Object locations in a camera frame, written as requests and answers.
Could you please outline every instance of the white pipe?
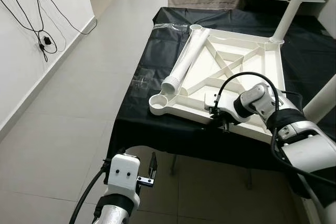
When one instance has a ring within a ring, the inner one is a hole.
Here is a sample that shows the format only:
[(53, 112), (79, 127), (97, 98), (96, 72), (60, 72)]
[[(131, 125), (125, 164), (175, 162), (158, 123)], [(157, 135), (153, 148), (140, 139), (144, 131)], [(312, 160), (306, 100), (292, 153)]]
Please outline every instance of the white pipe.
[(277, 30), (269, 41), (272, 43), (284, 43), (285, 34), (298, 11), (302, 0), (290, 0), (289, 5), (277, 27)]
[(183, 55), (183, 58), (175, 64), (171, 74), (167, 76), (161, 84), (163, 92), (166, 94), (177, 94), (183, 77), (193, 60), (197, 57), (198, 52), (203, 47), (209, 34), (210, 29), (205, 29), (204, 31), (194, 30), (192, 32), (185, 55)]
[(318, 123), (336, 106), (336, 74), (303, 108), (305, 117)]

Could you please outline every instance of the tile floor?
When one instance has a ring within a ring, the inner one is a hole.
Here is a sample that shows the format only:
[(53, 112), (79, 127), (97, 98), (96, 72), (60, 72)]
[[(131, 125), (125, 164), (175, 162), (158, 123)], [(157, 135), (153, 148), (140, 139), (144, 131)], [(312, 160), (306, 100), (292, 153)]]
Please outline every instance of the tile floor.
[[(81, 192), (100, 168), (119, 105), (167, 0), (113, 0), (0, 143), (0, 223), (68, 223)], [(151, 149), (136, 147), (145, 174)], [(131, 224), (300, 223), (284, 178), (157, 152), (153, 189), (141, 192)], [(91, 223), (105, 186), (97, 182), (77, 223)]]

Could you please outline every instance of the white tube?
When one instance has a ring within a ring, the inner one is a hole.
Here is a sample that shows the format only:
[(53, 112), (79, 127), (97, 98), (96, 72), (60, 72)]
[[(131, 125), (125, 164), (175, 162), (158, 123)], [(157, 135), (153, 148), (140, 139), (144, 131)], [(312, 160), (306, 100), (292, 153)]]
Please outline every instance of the white tube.
[(284, 43), (285, 34), (292, 23), (296, 12), (299, 9), (302, 0), (290, 0), (289, 5), (272, 37), (269, 41), (272, 43)]
[(191, 63), (197, 57), (198, 52), (203, 47), (206, 39), (210, 34), (210, 29), (205, 29), (204, 31), (194, 30), (191, 34), (190, 42), (183, 58), (179, 60), (173, 71), (167, 76), (161, 84), (161, 89), (166, 94), (176, 94), (179, 90), (181, 81)]
[(318, 123), (336, 106), (336, 74), (303, 108), (305, 117)]

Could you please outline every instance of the black tablecloth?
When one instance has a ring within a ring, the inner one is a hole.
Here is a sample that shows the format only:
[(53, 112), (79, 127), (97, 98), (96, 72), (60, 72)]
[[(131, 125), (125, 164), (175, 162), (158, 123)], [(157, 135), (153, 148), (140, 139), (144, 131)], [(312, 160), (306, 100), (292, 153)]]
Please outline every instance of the black tablecloth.
[[(161, 8), (153, 19), (154, 29), (121, 104), (107, 158), (120, 148), (145, 145), (248, 168), (279, 170), (268, 144), (234, 133), (224, 135), (219, 129), (168, 114), (155, 116), (148, 100), (159, 93), (162, 80), (170, 74), (188, 39), (189, 25), (271, 37), (280, 19), (241, 10)], [(298, 16), (281, 49), (286, 90), (301, 93), (303, 105), (335, 74), (335, 40), (324, 35), (323, 30), (316, 18)], [(333, 139), (334, 126), (335, 110), (320, 123)]]

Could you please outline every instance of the white wall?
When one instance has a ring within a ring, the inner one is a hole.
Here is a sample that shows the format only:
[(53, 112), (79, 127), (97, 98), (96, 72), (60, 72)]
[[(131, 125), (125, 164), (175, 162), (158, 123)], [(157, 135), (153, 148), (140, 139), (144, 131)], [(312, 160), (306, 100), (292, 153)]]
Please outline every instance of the white wall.
[[(14, 0), (3, 0), (25, 24), (23, 14)], [(19, 0), (35, 29), (40, 29), (36, 0)], [(48, 0), (40, 0), (42, 7), (53, 18), (63, 32), (68, 46), (78, 36), (68, 23), (57, 13)], [(82, 30), (94, 17), (90, 0), (54, 0), (69, 20)], [(63, 49), (64, 40), (51, 21), (42, 12), (45, 30), (56, 41), (59, 49)], [(62, 53), (48, 55), (46, 63), (43, 54), (37, 48), (34, 33), (23, 30), (11, 14), (0, 3), (0, 130), (11, 114), (20, 105), (22, 99), (29, 94)]]
[(316, 17), (330, 35), (336, 39), (336, 0), (327, 0)]

